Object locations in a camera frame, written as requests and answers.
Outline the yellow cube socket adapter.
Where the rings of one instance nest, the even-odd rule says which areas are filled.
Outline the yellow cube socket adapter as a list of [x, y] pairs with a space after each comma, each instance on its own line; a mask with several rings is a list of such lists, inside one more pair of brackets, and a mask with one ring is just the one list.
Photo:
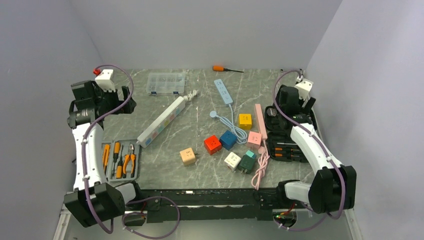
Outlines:
[[252, 128], [253, 121], [250, 113], [240, 113], [238, 116], [238, 127], [242, 130], [249, 131]]

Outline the beige cube socket adapter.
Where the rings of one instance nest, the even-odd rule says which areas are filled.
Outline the beige cube socket adapter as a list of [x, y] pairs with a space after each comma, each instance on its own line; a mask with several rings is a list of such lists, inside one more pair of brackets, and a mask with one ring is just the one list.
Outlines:
[[179, 155], [185, 167], [191, 164], [195, 164], [198, 156], [198, 154], [191, 147], [181, 150]]

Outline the grey tool tray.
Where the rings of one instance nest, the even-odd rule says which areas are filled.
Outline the grey tool tray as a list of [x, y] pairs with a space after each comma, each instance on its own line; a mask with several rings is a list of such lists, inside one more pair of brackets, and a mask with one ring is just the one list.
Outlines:
[[[135, 139], [103, 141], [101, 144], [102, 165], [108, 182], [121, 182], [135, 180], [138, 175], [141, 149]], [[131, 165], [127, 166], [128, 175], [123, 177], [123, 164], [125, 155], [135, 154], [135, 176], [130, 177]]]

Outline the teal small plug adapter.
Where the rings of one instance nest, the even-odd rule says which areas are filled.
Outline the teal small plug adapter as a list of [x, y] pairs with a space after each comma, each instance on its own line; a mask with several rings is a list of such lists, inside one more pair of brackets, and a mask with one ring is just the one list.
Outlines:
[[256, 159], [257, 155], [252, 151], [252, 150], [247, 150], [245, 153], [246, 156], [252, 158], [252, 159]]

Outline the black tool case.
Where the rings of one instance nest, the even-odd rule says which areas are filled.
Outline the black tool case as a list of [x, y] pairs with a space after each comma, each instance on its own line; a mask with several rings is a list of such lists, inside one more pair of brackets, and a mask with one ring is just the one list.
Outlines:
[[271, 159], [280, 162], [308, 161], [300, 147], [290, 137], [294, 124], [281, 116], [273, 105], [265, 108], [264, 121], [267, 130], [267, 150]]

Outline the orange pliers in tray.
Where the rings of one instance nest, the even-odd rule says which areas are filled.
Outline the orange pliers in tray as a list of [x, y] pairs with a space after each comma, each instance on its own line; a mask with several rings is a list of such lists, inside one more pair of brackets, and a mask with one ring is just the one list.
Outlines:
[[129, 175], [132, 178], [135, 176], [135, 170], [136, 170], [136, 155], [135, 154], [129, 153], [125, 155], [124, 163], [122, 166], [122, 176], [124, 178], [126, 178], [128, 175], [128, 171], [127, 171], [128, 165], [131, 166]]

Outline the red cube socket adapter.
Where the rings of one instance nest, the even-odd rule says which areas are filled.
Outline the red cube socket adapter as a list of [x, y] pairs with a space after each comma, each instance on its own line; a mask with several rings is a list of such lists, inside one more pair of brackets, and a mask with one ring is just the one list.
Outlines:
[[222, 144], [216, 135], [211, 135], [203, 141], [203, 145], [209, 155], [214, 155], [222, 149]]

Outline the pink cube socket adapter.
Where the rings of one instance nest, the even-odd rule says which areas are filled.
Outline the pink cube socket adapter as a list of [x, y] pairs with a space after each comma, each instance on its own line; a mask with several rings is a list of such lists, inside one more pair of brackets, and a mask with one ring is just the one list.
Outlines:
[[262, 143], [262, 134], [255, 131], [250, 131], [247, 137], [246, 146], [258, 150]]

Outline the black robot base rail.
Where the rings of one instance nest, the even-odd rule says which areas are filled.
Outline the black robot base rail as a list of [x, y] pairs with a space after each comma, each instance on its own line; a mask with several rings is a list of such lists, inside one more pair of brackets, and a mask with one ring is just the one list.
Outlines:
[[145, 203], [126, 208], [129, 227], [168, 221], [255, 219], [271, 221], [286, 213], [291, 218], [304, 207], [284, 200], [275, 188], [143, 189]]

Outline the clear plastic organizer box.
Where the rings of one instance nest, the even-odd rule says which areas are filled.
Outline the clear plastic organizer box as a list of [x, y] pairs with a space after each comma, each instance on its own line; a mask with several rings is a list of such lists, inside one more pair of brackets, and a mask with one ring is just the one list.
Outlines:
[[146, 93], [151, 96], [182, 95], [185, 92], [184, 72], [154, 72], [148, 75]]

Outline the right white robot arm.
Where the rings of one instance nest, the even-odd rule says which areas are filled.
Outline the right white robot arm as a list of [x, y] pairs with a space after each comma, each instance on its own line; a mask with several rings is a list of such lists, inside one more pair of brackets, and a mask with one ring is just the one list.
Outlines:
[[312, 183], [294, 179], [279, 182], [276, 203], [287, 208], [294, 201], [302, 202], [317, 214], [352, 209], [355, 206], [357, 172], [330, 152], [300, 103], [299, 90], [293, 86], [281, 85], [274, 97], [280, 127], [300, 148], [314, 178]]

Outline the orange handled screwdriver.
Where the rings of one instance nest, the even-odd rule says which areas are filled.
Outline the orange handled screwdriver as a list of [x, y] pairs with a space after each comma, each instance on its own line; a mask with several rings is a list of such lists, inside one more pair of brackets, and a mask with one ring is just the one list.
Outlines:
[[229, 69], [229, 68], [225, 68], [225, 67], [219, 66], [219, 65], [214, 65], [212, 67], [212, 70], [215, 71], [215, 72], [237, 72], [237, 73], [244, 73], [244, 71]]

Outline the dark green cube adapter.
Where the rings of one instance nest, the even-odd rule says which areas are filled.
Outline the dark green cube adapter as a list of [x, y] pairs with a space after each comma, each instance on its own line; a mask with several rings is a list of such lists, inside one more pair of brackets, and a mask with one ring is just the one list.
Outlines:
[[244, 174], [251, 174], [253, 168], [255, 166], [256, 160], [248, 155], [244, 155], [239, 164], [237, 165], [237, 169]]

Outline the pink power strip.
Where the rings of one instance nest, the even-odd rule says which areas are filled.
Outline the pink power strip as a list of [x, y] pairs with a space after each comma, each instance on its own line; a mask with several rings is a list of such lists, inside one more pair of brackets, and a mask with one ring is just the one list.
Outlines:
[[264, 114], [262, 111], [262, 106], [259, 103], [256, 103], [254, 105], [254, 113], [256, 118], [256, 125], [257, 125], [259, 133], [261, 134], [261, 138], [263, 140], [267, 140], [268, 135], [267, 135], [266, 125], [265, 125]]

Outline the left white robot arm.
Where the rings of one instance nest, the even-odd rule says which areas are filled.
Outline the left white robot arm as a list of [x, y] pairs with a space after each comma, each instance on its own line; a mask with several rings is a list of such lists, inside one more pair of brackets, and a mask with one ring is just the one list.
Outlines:
[[144, 196], [135, 181], [112, 186], [103, 160], [104, 118], [109, 114], [131, 114], [136, 102], [130, 89], [122, 87], [120, 100], [112, 80], [86, 80], [71, 85], [74, 100], [69, 106], [67, 124], [76, 146], [76, 175], [73, 191], [64, 196], [64, 205], [85, 228], [113, 220], [126, 206], [139, 209]]

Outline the blue cube socket adapter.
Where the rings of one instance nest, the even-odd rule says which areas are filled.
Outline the blue cube socket adapter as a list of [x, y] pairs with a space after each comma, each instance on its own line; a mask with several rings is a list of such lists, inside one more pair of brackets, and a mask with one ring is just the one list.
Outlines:
[[230, 151], [231, 148], [237, 143], [237, 136], [229, 130], [226, 130], [219, 138], [222, 147]]

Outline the white cube socket adapter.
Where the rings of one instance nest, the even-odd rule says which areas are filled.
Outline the white cube socket adapter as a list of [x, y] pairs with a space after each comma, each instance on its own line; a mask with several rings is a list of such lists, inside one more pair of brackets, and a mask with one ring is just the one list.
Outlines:
[[241, 159], [242, 158], [240, 156], [231, 151], [224, 159], [224, 163], [228, 169], [234, 172], [238, 167], [239, 163], [241, 162]]

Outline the white power strip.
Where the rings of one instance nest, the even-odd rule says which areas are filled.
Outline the white power strip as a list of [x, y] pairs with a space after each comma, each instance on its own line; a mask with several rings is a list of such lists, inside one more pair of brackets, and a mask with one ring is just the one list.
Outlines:
[[146, 148], [181, 113], [186, 99], [179, 96], [137, 138], [137, 144]]

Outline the light blue power strip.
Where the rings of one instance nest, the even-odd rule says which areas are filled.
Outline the light blue power strip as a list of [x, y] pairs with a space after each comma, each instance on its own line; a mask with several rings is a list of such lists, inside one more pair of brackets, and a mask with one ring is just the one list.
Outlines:
[[216, 79], [213, 81], [224, 104], [225, 105], [231, 105], [233, 103], [233, 99], [231, 95], [228, 92], [228, 89], [226, 88], [224, 82], [221, 79]]

